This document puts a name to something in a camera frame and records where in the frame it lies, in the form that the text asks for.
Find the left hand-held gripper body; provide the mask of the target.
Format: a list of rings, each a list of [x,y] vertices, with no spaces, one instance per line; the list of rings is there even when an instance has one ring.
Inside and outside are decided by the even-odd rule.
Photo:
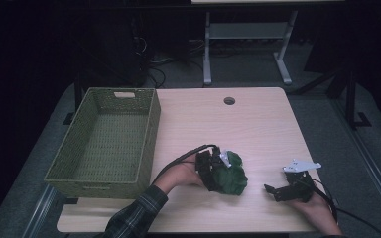
[[[204,148],[195,156],[195,171],[204,185],[218,185],[214,173],[221,168],[229,169],[231,166],[228,152],[221,151],[219,147]]]

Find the metal floor rail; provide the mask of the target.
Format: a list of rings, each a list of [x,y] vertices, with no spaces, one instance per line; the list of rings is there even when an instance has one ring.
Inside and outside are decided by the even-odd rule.
[[[374,161],[372,154],[367,149],[366,144],[362,140],[361,136],[358,134],[356,127],[352,127],[347,119],[345,118],[345,113],[343,107],[338,101],[331,100],[330,104],[334,109],[338,119],[341,121],[342,126],[347,131],[348,136],[354,143],[357,151],[359,152],[366,170],[368,171],[373,183],[375,184],[379,194],[381,195],[381,170],[378,168],[378,165]]]
[[[46,216],[52,206],[57,192],[50,185],[46,185],[42,195],[33,210],[27,226],[23,232],[22,238],[37,238],[37,235],[42,228]]]

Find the dark computer tower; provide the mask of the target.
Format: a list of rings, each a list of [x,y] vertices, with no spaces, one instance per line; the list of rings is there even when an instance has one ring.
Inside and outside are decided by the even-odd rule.
[[[139,56],[136,54],[130,19],[120,14],[112,14],[110,27],[114,70],[131,87],[142,87],[145,74],[140,68]]]

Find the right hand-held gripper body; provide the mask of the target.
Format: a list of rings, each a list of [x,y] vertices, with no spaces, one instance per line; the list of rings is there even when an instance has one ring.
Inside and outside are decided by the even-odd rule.
[[[309,201],[314,191],[314,181],[309,171],[320,168],[320,163],[292,159],[287,166],[283,167],[289,185],[281,191],[281,198],[284,201],[293,199],[300,199],[302,202]]]

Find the green fleece cloth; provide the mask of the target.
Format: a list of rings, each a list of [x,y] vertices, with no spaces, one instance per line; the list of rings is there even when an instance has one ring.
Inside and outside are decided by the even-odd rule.
[[[217,191],[228,195],[241,195],[248,182],[242,159],[232,151],[221,153],[220,158],[226,159],[228,165],[221,165],[213,169],[214,181],[219,186]]]

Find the person's left hand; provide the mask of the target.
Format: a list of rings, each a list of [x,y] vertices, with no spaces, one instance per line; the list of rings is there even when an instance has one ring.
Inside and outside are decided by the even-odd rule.
[[[195,171],[194,163],[180,163],[167,169],[154,182],[165,195],[168,195],[175,187],[184,185],[203,186],[203,182]]]

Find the white metal stand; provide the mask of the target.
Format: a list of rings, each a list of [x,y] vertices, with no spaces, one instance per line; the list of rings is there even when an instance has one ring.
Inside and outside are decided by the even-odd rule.
[[[292,79],[284,57],[295,29],[298,15],[303,7],[315,4],[334,4],[344,0],[190,0],[191,6],[204,10],[204,52],[202,58],[203,84],[212,85],[211,42],[214,40],[278,40],[281,47],[273,52],[275,66],[285,85]],[[276,20],[220,23],[212,20],[213,12],[254,11],[272,14]]]

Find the person's right hand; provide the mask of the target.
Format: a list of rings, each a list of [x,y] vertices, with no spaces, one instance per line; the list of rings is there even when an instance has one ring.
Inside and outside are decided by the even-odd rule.
[[[332,216],[327,202],[318,194],[313,194],[308,202],[290,200],[285,202],[301,213],[307,222],[325,236],[339,236],[343,232]]]

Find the black metal stand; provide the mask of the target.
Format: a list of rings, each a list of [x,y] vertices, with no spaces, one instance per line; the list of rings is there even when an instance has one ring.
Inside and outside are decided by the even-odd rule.
[[[349,66],[339,67],[333,74],[326,95],[330,99],[339,98],[345,93],[344,119],[352,130],[358,127],[371,127],[371,123],[363,112],[355,110],[356,77]]]

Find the green woven basket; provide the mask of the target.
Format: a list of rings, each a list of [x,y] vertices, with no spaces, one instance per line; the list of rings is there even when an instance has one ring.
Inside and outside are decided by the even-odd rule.
[[[68,197],[136,198],[150,184],[160,115],[152,88],[89,88],[45,182]]]

